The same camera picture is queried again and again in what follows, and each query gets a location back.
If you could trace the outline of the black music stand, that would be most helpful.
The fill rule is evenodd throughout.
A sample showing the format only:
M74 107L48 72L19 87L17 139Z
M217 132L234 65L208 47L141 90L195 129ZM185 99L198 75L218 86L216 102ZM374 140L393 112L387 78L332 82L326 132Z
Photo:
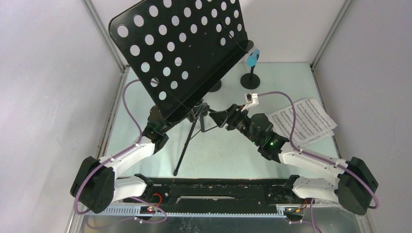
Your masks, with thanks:
M204 125L204 96L254 46L237 0L143 0L108 31L154 103L143 134L158 154L176 129Z

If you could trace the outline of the sheet music page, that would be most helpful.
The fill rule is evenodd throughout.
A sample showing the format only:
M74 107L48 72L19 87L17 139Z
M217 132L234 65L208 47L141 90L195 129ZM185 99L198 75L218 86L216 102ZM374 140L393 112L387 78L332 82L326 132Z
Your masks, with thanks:
M296 111L296 123L302 121L305 124L323 125L326 127L335 121L325 112L323 107L316 99L303 99L294 104ZM293 112L292 107L288 106L267 115L273 123L274 131L286 138L290 137L292 131Z
M311 143L320 141L329 136L333 136L333 129L337 127L337 124L332 124L330 126L316 125L316 124L305 124L302 121L297 121L294 128L292 140L295 145L306 146Z

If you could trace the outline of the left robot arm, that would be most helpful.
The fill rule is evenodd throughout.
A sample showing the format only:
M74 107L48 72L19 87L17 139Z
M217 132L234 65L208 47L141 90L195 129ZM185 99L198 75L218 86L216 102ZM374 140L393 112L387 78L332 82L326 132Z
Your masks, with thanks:
M104 211L112 202L137 197L141 202L153 198L153 181L142 174L122 178L121 175L137 162L161 150L168 136L167 122L157 106L150 109L148 123L142 136L132 145L112 156L83 160L70 194L75 198L74 210L81 215L78 204L83 204L96 214Z

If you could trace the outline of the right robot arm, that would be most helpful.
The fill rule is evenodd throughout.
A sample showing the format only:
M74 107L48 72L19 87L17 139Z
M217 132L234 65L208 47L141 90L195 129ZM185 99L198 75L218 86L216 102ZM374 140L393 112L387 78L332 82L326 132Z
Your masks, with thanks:
M297 150L289 139L273 131L273 124L265 114L249 117L248 111L236 104L209 115L218 127L238 130L257 146L265 159L305 168L319 175L316 179L291 175L282 190L285 201L295 203L300 198L328 200L359 216L372 208L378 182L362 159L352 157L347 161Z

